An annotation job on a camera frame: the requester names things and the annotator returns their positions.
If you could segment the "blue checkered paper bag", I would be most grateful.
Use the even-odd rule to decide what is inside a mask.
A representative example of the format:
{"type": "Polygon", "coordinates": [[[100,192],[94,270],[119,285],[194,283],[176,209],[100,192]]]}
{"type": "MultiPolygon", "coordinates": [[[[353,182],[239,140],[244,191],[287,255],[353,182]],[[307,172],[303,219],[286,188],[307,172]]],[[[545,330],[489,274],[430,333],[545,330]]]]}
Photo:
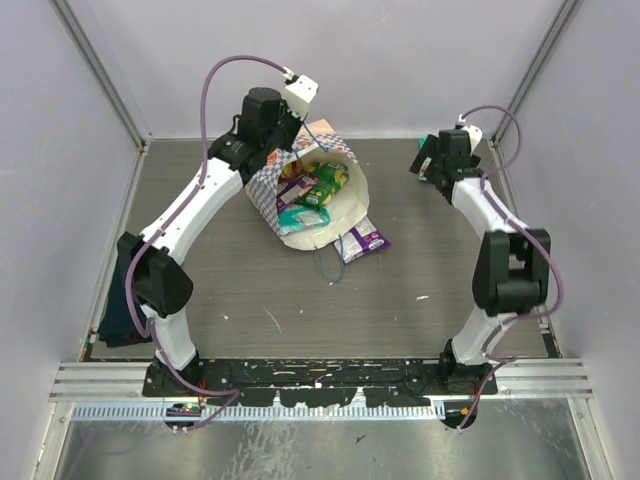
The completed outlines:
{"type": "Polygon", "coordinates": [[[278,150],[267,166],[245,187],[247,196],[279,240],[288,248],[320,253],[332,249],[344,263],[348,233],[366,216],[370,204],[366,176],[353,151],[326,120],[304,125],[294,140],[292,152],[278,150]],[[325,226],[307,227],[301,231],[281,233],[276,208],[278,179],[285,167],[299,160],[303,165],[314,161],[344,165],[349,180],[326,207],[330,222],[325,226]]]}

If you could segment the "dark navy cloth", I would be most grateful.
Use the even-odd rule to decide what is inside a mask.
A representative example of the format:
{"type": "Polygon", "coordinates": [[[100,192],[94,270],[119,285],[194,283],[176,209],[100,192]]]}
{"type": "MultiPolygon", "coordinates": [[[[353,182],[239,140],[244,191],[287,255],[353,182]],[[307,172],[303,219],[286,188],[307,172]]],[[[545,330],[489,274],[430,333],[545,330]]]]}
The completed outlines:
{"type": "Polygon", "coordinates": [[[106,308],[98,327],[99,340],[108,348],[119,348],[141,343],[150,343],[150,337],[143,337],[133,324],[126,302],[123,274],[116,262],[109,286],[106,308]]]}

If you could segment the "teal mint candy packet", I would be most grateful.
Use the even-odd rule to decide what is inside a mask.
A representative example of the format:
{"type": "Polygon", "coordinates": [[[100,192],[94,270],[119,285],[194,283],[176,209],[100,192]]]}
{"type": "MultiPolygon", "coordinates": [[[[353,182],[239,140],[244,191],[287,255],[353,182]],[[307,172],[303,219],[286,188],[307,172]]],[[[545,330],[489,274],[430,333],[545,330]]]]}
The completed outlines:
{"type": "Polygon", "coordinates": [[[421,159],[418,179],[427,182],[427,169],[433,160],[433,156],[437,152],[438,138],[434,135],[427,135],[420,139],[419,158],[421,159]]]}

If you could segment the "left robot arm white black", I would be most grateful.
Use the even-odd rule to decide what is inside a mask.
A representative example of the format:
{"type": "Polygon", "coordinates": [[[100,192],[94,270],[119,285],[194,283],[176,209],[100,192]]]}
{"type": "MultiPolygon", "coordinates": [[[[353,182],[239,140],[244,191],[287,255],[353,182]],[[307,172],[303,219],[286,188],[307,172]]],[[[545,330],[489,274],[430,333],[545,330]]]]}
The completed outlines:
{"type": "Polygon", "coordinates": [[[197,356],[186,318],[194,284],[182,264],[218,210],[276,150],[290,150],[317,94],[301,81],[277,91],[251,89],[231,129],[204,144],[200,172],[143,232],[117,244],[125,299],[138,332],[152,338],[159,361],[184,371],[197,356]]]}

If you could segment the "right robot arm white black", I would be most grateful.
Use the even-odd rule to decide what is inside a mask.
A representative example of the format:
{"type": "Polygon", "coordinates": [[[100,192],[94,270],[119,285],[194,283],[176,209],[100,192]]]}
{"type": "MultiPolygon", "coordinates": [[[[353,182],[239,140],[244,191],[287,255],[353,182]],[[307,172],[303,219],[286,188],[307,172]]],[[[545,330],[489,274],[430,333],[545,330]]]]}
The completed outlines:
{"type": "Polygon", "coordinates": [[[428,135],[410,167],[467,219],[480,240],[471,284],[474,308],[439,355],[443,385],[483,376],[508,329],[548,297],[550,235],[530,228],[497,196],[475,154],[481,136],[475,126],[428,135]]]}

